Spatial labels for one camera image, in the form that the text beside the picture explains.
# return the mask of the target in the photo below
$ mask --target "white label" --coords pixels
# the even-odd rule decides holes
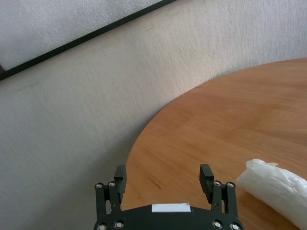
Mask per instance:
[[[153,204],[152,212],[191,212],[190,204]]]

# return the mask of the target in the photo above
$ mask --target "white plastic bag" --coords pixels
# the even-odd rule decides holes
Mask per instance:
[[[237,185],[307,230],[307,181],[276,163],[258,159],[248,161],[246,168]]]

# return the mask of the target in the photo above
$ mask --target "white foam panel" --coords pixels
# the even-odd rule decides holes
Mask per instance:
[[[9,70],[161,0],[0,0],[0,65]]]

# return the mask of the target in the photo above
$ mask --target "wood grain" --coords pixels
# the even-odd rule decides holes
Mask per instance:
[[[138,137],[127,162],[123,208],[183,202],[209,208],[199,184],[201,163],[224,183],[254,158],[307,178],[306,124],[307,59],[204,83],[164,108]],[[236,192],[246,230],[297,229],[249,193]]]

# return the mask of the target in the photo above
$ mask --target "round wooden table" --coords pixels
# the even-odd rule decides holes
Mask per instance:
[[[235,182],[251,159],[276,162],[307,178],[307,58],[216,78],[159,112],[128,158],[123,209],[184,202],[210,208],[200,164],[209,164],[225,183]],[[298,229],[238,187],[236,195],[246,230]]]

